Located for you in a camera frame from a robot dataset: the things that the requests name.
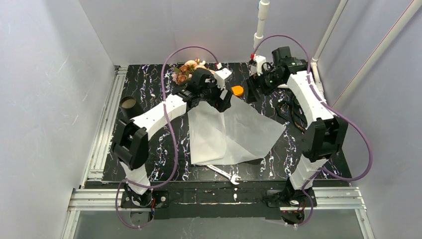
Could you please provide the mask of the pink orange flower bunch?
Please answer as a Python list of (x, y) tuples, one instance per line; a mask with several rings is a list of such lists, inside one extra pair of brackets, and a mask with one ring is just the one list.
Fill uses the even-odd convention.
[(206, 64), (206, 61), (201, 61), (200, 58), (197, 58), (195, 60), (189, 60), (189, 61), (185, 62), (180, 67), (173, 67), (172, 68), (172, 71), (173, 71), (172, 80), (173, 80), (173, 82), (175, 82), (177, 85), (180, 85), (183, 82), (190, 80), (193, 76), (193, 72), (196, 69), (199, 69), (199, 68), (206, 69), (214, 75), (215, 71), (206, 67), (205, 64)]

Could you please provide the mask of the black ribbon gold lettering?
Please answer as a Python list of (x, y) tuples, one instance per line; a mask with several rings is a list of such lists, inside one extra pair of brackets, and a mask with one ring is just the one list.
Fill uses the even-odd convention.
[(301, 133), (306, 132), (307, 120), (295, 96), (290, 100), (279, 101), (275, 109), (279, 117), (292, 123)]

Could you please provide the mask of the white wrapping paper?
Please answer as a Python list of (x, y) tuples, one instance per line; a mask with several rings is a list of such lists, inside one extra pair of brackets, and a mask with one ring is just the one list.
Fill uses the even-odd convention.
[(206, 102), (188, 112), (193, 165), (234, 165), (264, 158), (285, 126), (261, 115), (238, 97), (223, 113)]

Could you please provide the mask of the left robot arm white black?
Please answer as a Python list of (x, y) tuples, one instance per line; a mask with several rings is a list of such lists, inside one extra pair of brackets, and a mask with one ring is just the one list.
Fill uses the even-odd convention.
[(117, 121), (110, 153), (123, 167), (124, 189), (130, 201), (139, 207), (149, 207), (154, 199), (145, 163), (149, 157), (149, 141), (161, 128), (206, 102), (222, 113), (231, 106), (233, 93), (225, 83), (232, 76), (227, 68), (214, 73), (197, 68), (190, 79), (175, 87), (172, 94), (148, 111), (143, 111), (136, 98), (124, 97), (119, 103), (124, 119)]

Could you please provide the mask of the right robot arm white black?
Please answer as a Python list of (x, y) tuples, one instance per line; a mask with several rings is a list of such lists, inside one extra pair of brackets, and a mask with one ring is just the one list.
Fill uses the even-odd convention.
[(323, 165), (341, 150), (348, 123), (324, 106), (325, 101), (315, 89), (306, 60), (293, 57), (289, 47), (273, 50), (272, 59), (269, 63), (264, 56), (251, 54), (249, 64), (256, 68), (256, 73), (247, 80), (246, 101), (254, 103), (285, 84), (298, 101), (307, 124), (302, 155), (285, 188), (263, 198), (268, 207), (283, 207), (311, 201), (308, 196), (313, 180)]

